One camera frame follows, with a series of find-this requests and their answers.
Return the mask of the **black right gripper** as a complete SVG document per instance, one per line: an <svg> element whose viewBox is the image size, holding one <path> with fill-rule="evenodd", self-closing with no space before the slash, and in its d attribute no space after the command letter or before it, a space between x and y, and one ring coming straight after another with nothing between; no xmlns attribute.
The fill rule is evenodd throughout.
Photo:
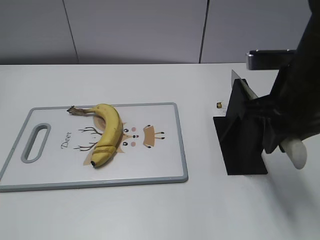
<svg viewBox="0 0 320 240"><path fill-rule="evenodd" d="M262 146L272 153L289 137L305 140L320 133L320 77L316 73L290 77L279 70L268 95L247 101L249 116L263 122Z"/></svg>

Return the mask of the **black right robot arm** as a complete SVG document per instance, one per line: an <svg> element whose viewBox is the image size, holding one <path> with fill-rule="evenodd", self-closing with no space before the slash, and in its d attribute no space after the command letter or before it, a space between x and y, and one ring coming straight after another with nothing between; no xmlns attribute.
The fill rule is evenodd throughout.
<svg viewBox="0 0 320 240"><path fill-rule="evenodd" d="M251 50L247 69L278 69L268 95L247 101L246 112L263 120L262 146L272 153L283 140L320 133L320 2L308 1L311 16L296 50Z"/></svg>

